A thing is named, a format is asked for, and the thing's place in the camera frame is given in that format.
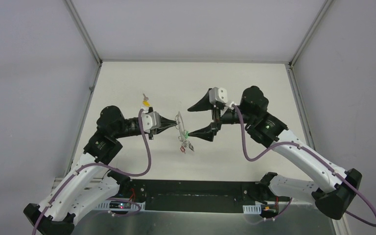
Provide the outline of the perforated metal ring plate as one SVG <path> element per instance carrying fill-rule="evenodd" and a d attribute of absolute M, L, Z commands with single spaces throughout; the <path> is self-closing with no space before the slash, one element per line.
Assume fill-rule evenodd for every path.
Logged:
<path fill-rule="evenodd" d="M 177 122 L 175 128 L 179 131 L 180 134 L 179 140 L 181 142 L 186 142 L 188 140 L 188 136 L 184 136 L 184 131 L 186 130 L 186 128 L 184 126 L 181 112 L 177 113 L 177 115 L 175 116 L 175 121 Z"/>

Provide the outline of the key with black tag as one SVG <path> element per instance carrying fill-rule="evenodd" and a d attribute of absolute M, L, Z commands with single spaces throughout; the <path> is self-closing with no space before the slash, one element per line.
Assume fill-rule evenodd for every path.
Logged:
<path fill-rule="evenodd" d="M 188 148 L 191 150 L 191 151 L 194 151 L 194 147 L 191 143 L 188 143 Z"/>

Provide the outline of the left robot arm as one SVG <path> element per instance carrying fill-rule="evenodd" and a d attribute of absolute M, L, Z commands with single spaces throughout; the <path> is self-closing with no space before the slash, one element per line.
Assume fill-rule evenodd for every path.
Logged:
<path fill-rule="evenodd" d="M 32 234 L 70 235 L 97 205 L 113 196 L 126 197 L 130 178 L 144 176 L 151 169 L 148 140 L 176 125 L 177 121 L 161 116 L 151 107 L 141 108 L 133 118 L 125 118 L 117 106 L 105 107 L 96 121 L 96 132 L 61 183 L 40 203 L 25 207 L 24 215 L 33 225 Z M 141 136 L 144 142 L 148 157 L 146 170 L 129 173 L 110 166 L 123 148 L 118 139 L 134 136 Z"/>

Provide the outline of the key with yellow tag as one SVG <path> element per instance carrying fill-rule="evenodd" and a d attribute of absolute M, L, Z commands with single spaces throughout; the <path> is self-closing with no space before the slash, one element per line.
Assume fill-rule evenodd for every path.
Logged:
<path fill-rule="evenodd" d="M 149 103 L 149 98 L 145 94 L 142 94 L 142 95 L 143 95 L 143 101 L 142 101 L 143 105 L 145 107 L 151 107 L 151 105 Z"/>

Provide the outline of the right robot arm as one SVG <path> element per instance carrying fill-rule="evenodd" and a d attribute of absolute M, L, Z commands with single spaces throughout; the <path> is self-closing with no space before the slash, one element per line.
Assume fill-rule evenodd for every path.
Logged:
<path fill-rule="evenodd" d="M 274 197 L 296 198 L 314 204 L 325 216 L 342 218 L 360 186 L 362 175 L 328 161 L 304 144 L 282 121 L 268 112 L 268 99 L 257 86 L 246 88 L 239 104 L 228 99 L 224 88 L 210 88 L 190 112 L 211 111 L 212 122 L 190 132 L 189 136 L 213 141 L 224 124 L 240 124 L 241 136 L 250 136 L 265 151 L 274 151 L 302 170 L 308 181 L 291 179 L 275 172 L 266 173 L 257 182 L 259 201 Z"/>

